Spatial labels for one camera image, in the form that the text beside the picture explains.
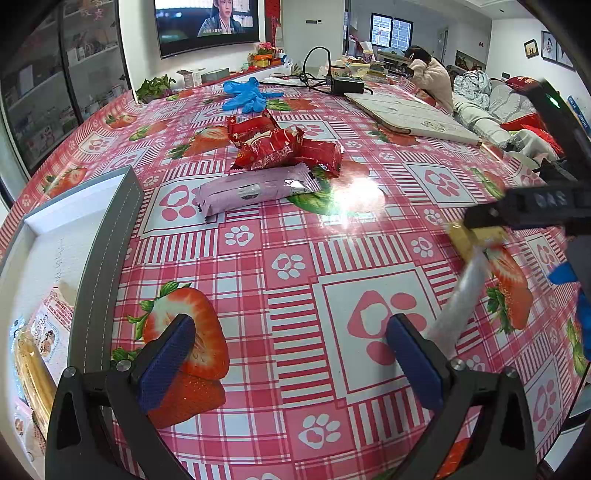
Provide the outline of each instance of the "snack bag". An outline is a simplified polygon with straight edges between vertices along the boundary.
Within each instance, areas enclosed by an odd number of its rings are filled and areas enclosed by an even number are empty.
[[[267,109],[256,118],[239,118],[234,115],[228,117],[228,137],[236,148],[242,148],[247,140],[258,134],[280,128]]]
[[[258,134],[246,141],[232,168],[262,170],[281,167],[296,156],[303,138],[304,132],[299,128]]]
[[[319,192],[320,186],[303,163],[293,167],[249,171],[201,185],[196,202],[204,217],[234,208],[277,200],[299,193]]]
[[[305,163],[309,169],[320,167],[333,177],[338,177],[343,163],[343,150],[343,147],[336,143],[317,142],[305,138],[297,156],[290,160],[290,164]]]
[[[30,329],[35,345],[56,384],[67,367],[73,316],[74,307],[68,304],[57,286],[31,316]]]

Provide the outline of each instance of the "red snack package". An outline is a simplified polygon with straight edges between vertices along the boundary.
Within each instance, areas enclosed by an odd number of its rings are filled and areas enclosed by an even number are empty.
[[[303,138],[304,132],[299,128],[275,129],[258,134],[246,141],[232,168],[261,170],[281,167],[299,152]]]
[[[297,156],[290,164],[305,163],[309,169],[320,167],[331,175],[338,177],[343,162],[343,147],[336,143],[317,142],[303,139]]]
[[[256,118],[238,118],[235,115],[228,117],[228,137],[236,148],[242,148],[247,140],[264,132],[270,132],[281,128],[269,110],[263,110],[261,116]]]

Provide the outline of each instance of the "woman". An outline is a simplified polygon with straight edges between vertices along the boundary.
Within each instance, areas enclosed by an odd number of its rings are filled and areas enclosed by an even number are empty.
[[[232,1],[213,0],[212,16],[203,22],[198,37],[244,33],[244,28],[242,28],[240,22],[232,18],[234,9]]]
[[[445,67],[421,47],[413,45],[404,56],[412,63],[413,83],[426,90],[450,114],[453,113],[452,81]]]

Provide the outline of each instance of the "picture frame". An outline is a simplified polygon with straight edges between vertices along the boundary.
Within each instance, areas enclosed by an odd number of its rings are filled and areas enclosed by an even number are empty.
[[[542,58],[558,63],[558,42],[552,33],[542,30]]]
[[[561,64],[563,67],[568,68],[570,70],[575,69],[573,62],[570,61],[569,56],[562,49],[561,45],[558,45],[558,63]]]
[[[525,42],[524,48],[525,56],[529,59],[537,57],[540,54],[540,51],[538,50],[538,43],[534,38],[530,41]]]

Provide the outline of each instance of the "television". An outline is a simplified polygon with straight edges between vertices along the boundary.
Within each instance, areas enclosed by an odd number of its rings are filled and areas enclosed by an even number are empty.
[[[258,0],[154,0],[162,58],[259,41]]]

